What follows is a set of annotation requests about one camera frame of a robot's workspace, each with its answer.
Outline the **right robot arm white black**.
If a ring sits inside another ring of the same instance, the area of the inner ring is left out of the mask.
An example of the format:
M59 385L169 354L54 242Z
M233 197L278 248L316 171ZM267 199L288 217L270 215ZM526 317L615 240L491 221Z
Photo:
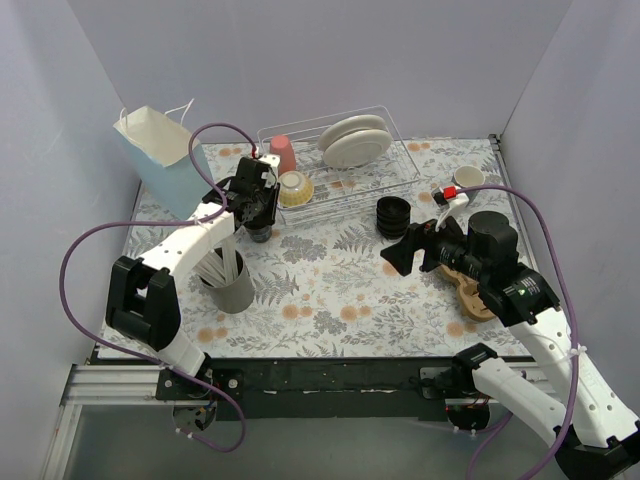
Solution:
M639 461L639 418L609 387L583 346L571 344L571 328L546 280L520 262L518 234L506 216L473 214L468 229L448 218L410 225L404 237L382 250L402 276L424 253L421 269L440 266L478 284L484 305L535 359L555 394L549 396L507 366L484 344L452 361L454 389L464 397L485 394L531 428L569 479L611 479Z

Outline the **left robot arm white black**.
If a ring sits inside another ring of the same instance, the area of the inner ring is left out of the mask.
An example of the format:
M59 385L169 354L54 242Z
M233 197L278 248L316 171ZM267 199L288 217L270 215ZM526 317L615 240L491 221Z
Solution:
M151 355L182 371L178 387L193 400L213 386L205 353L181 327L177 287L192 273L228 288L239 271L234 235L245 228L264 235L275 223L280 157L243 157L235 175L203 197L185 225L138 258L112 268L106 324Z

